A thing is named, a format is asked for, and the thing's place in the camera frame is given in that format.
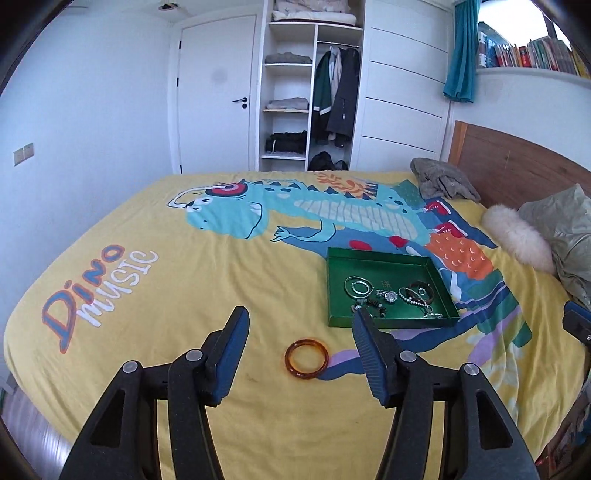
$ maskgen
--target pillow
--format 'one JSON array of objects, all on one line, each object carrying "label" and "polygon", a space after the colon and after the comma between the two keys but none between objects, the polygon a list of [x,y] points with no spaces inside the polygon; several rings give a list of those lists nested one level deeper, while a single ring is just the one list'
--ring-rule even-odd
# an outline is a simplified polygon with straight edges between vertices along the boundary
[{"label": "pillow", "polygon": [[519,215],[552,247],[565,290],[591,310],[591,199],[577,183],[544,200],[524,203]]}]

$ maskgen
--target amber bangle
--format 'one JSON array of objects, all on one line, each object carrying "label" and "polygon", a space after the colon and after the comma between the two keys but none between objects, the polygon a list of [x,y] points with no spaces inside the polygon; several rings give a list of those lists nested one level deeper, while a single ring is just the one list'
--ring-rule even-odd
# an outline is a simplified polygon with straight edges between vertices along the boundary
[{"label": "amber bangle", "polygon": [[[316,348],[322,355],[324,356],[324,362],[322,366],[318,370],[314,370],[313,372],[300,372],[297,368],[295,368],[291,364],[291,354],[295,351],[295,349],[308,345],[313,346]],[[285,367],[287,371],[291,373],[294,377],[301,378],[303,380],[309,380],[311,378],[316,378],[320,375],[326,368],[329,366],[329,353],[328,350],[322,345],[322,343],[312,340],[311,338],[304,338],[302,340],[298,340],[292,343],[288,349],[285,351]]]}]

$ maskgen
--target window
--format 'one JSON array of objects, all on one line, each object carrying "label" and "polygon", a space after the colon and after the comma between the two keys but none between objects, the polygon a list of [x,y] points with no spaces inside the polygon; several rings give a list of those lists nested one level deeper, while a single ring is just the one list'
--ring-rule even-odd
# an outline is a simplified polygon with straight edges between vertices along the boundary
[{"label": "window", "polygon": [[482,0],[478,21],[494,28],[509,43],[518,47],[530,40],[554,37],[548,24],[554,27],[556,37],[570,46],[569,40],[552,22],[544,19],[542,12],[530,0]]}]

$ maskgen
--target light switch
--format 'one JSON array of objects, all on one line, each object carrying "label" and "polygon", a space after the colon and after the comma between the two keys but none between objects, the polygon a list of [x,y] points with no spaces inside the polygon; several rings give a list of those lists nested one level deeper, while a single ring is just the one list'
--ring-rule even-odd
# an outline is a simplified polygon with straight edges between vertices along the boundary
[{"label": "light switch", "polygon": [[14,155],[14,166],[16,167],[20,162],[25,160],[25,152],[22,148],[19,148]]},{"label": "light switch", "polygon": [[13,153],[14,155],[14,166],[16,167],[19,163],[24,162],[26,159],[31,158],[35,154],[35,149],[33,148],[33,144],[29,143],[22,148],[16,150]]},{"label": "light switch", "polygon": [[25,154],[25,160],[31,158],[35,154],[35,150],[33,149],[33,144],[29,143],[22,148],[23,153]]}]

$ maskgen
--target yellow duvet cover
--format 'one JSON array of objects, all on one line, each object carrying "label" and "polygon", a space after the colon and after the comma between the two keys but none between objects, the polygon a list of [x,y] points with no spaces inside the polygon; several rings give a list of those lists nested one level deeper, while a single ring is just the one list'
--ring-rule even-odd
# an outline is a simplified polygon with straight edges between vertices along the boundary
[{"label": "yellow duvet cover", "polygon": [[[432,364],[478,364],[536,458],[579,392],[584,348],[562,330],[568,297],[558,280],[498,248],[479,227],[482,212],[468,200],[424,201],[407,174],[167,177],[33,284],[8,322],[5,357],[74,441],[125,361],[171,362],[245,306],[251,330],[232,390],[208,410],[225,477],[370,479],[394,412],[371,395],[351,330],[327,327],[327,249],[428,255],[460,320],[392,334]],[[285,369],[286,348],[301,338],[330,352],[318,379]],[[165,408],[159,413],[171,479]],[[426,478],[437,478],[442,419],[437,408]]]}]

